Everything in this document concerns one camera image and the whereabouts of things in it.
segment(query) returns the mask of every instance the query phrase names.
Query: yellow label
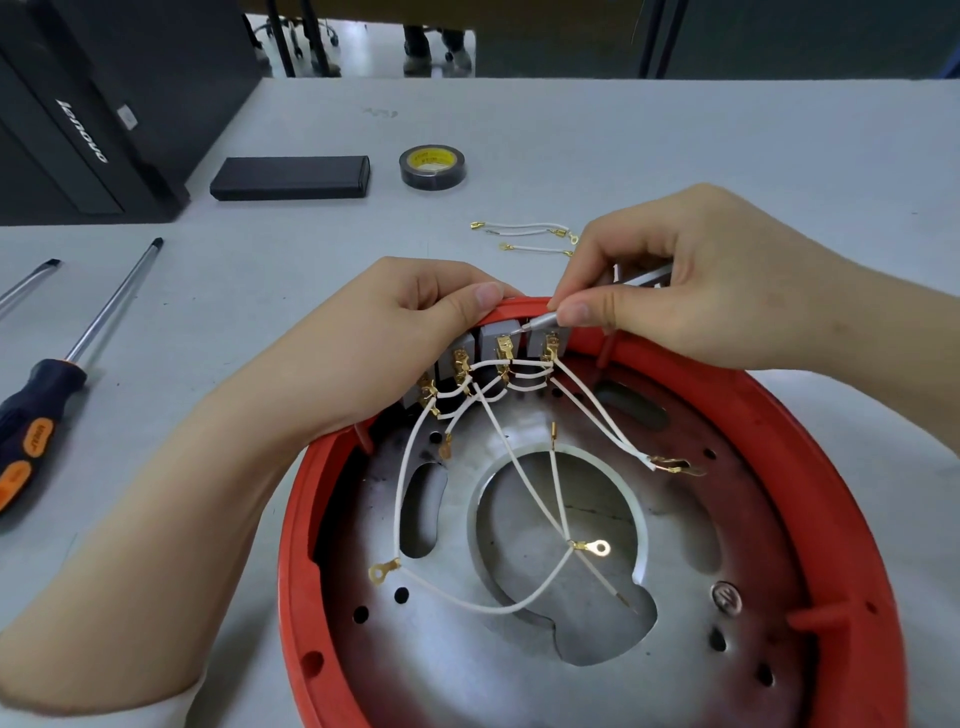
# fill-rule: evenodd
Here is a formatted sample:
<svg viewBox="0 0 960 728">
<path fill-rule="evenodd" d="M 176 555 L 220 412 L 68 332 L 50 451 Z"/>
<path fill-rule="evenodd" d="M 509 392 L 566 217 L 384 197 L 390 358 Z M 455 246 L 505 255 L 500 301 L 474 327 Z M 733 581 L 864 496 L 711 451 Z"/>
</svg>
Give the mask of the yellow label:
<svg viewBox="0 0 960 728">
<path fill-rule="evenodd" d="M 23 451 L 30 457 L 39 457 L 47 450 L 47 443 L 53 433 L 54 421 L 37 417 L 27 428 L 27 434 L 23 438 Z"/>
<path fill-rule="evenodd" d="M 446 149 L 425 147 L 407 156 L 407 163 L 414 169 L 442 170 L 457 163 L 457 158 Z"/>
<path fill-rule="evenodd" d="M 0 511 L 20 492 L 32 471 L 33 468 L 26 460 L 16 460 L 4 468 L 0 473 Z"/>
</svg>

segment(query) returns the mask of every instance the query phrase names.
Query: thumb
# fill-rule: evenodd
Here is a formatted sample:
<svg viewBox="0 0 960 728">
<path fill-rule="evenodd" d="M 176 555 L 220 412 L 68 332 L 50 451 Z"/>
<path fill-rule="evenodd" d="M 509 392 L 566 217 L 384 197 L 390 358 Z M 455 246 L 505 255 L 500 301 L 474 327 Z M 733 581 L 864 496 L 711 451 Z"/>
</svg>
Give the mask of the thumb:
<svg viewBox="0 0 960 728">
<path fill-rule="evenodd" d="M 557 308 L 562 327 L 620 328 L 657 341 L 683 294 L 675 288 L 637 288 L 632 285 L 602 285 L 564 299 Z"/>
<path fill-rule="evenodd" d="M 442 336 L 446 346 L 493 311 L 503 301 L 503 294 L 502 283 L 494 280 L 474 283 L 444 296 L 424 313 L 430 319 L 431 330 Z"/>
</svg>

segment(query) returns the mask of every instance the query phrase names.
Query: forearm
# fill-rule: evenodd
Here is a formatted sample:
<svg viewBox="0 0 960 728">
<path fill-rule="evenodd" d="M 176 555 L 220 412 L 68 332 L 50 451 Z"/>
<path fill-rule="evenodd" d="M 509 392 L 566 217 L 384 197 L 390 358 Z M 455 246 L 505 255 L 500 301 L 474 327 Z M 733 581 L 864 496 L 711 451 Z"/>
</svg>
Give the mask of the forearm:
<svg viewBox="0 0 960 728">
<path fill-rule="evenodd" d="M 960 453 L 960 298 L 865 268 L 842 290 L 816 370 Z"/>
<path fill-rule="evenodd" d="M 223 393 L 0 634 L 0 697 L 51 714 L 155 702 L 200 676 L 271 493 L 297 455 Z"/>
</svg>

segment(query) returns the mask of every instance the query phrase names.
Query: white sleeve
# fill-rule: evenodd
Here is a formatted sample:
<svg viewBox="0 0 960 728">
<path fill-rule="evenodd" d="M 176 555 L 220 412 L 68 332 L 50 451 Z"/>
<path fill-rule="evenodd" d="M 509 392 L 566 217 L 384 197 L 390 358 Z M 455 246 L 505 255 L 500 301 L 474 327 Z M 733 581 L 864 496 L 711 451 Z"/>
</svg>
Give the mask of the white sleeve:
<svg viewBox="0 0 960 728">
<path fill-rule="evenodd" d="M 37 716 L 0 705 L 0 728 L 183 728 L 187 711 L 203 683 L 202 677 L 192 688 L 169 700 L 104 716 Z"/>
</svg>

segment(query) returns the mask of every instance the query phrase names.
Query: screw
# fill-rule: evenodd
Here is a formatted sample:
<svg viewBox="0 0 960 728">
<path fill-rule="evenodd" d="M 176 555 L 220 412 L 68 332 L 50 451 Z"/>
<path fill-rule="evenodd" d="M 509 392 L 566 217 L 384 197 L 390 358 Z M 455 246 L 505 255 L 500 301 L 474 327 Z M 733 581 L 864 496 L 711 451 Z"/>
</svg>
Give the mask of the screw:
<svg viewBox="0 0 960 728">
<path fill-rule="evenodd" d="M 710 588 L 710 596 L 717 609 L 727 617 L 736 617 L 743 611 L 743 598 L 740 591 L 729 581 L 718 581 Z"/>
</svg>

